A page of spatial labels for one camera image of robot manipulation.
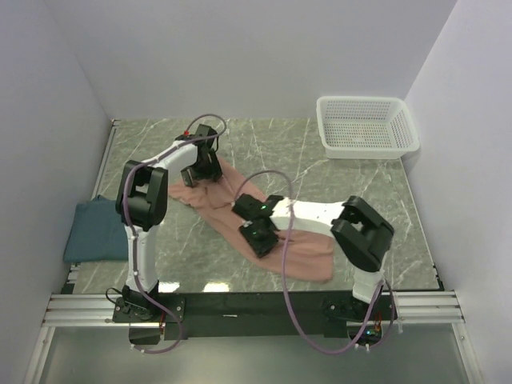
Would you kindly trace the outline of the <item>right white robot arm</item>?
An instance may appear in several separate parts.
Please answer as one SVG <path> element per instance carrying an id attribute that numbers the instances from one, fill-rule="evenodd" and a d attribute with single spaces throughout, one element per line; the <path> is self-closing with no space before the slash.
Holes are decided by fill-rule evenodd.
<path id="1" fill-rule="evenodd" d="M 264 202 L 242 194 L 232 211 L 243 219 L 239 232 L 258 258 L 267 256 L 278 244 L 278 232 L 293 230 L 327 236 L 336 241 L 354 266 L 351 309 L 368 319 L 379 309 L 374 295 L 383 280 L 382 263 L 390 249 L 394 228 L 363 198 L 345 202 L 302 202 L 271 195 Z"/>

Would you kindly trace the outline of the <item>pink t shirt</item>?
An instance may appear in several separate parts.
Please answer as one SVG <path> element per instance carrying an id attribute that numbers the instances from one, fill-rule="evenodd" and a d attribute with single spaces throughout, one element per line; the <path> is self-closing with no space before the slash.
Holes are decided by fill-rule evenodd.
<path id="1" fill-rule="evenodd" d="M 286 232 L 277 232 L 279 241 L 264 258 L 257 258 L 238 228 L 242 219 L 231 211 L 235 194 L 241 190 L 260 201 L 266 196 L 252 182 L 243 184 L 246 177 L 228 161 L 219 160 L 222 177 L 217 182 L 200 181 L 196 187 L 185 186 L 182 180 L 171 184 L 169 196 L 192 207 L 216 232 L 243 257 L 265 270 L 286 272 L 288 278 L 311 282 L 327 282 L 334 274 L 334 240 L 321 234 L 293 230 L 286 254 L 286 268 L 282 268 L 282 245 Z"/>

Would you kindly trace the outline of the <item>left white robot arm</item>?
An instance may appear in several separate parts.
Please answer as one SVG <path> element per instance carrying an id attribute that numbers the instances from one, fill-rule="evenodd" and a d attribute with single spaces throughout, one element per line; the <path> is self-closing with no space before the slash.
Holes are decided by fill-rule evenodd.
<path id="1" fill-rule="evenodd" d="M 159 154 L 124 165 L 116 200 L 128 242 L 129 273 L 122 299 L 141 321 L 155 319 L 160 311 L 155 249 L 156 234 L 167 212 L 169 176 L 181 174 L 188 186 L 203 179 L 219 180 L 219 136 L 211 126 L 200 124 L 193 133 L 185 130 Z"/>

